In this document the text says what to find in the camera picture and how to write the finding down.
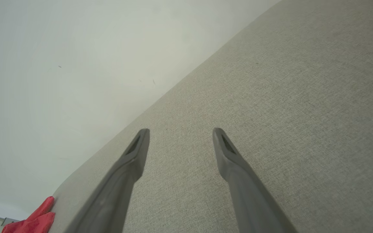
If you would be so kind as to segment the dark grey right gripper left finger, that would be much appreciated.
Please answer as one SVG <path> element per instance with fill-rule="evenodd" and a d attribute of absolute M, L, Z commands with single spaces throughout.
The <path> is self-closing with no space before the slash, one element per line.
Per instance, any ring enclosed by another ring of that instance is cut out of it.
<path fill-rule="evenodd" d="M 89 196 L 65 232 L 123 231 L 134 184 L 143 175 L 149 142 L 150 130 L 141 129 Z"/>

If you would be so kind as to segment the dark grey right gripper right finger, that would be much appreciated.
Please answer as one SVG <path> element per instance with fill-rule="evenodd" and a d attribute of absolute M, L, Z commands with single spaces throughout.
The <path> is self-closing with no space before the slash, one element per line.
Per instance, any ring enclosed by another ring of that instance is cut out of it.
<path fill-rule="evenodd" d="M 214 128 L 217 166 L 228 183 L 241 233 L 296 233 L 296 229 L 251 166 L 221 128 Z"/>

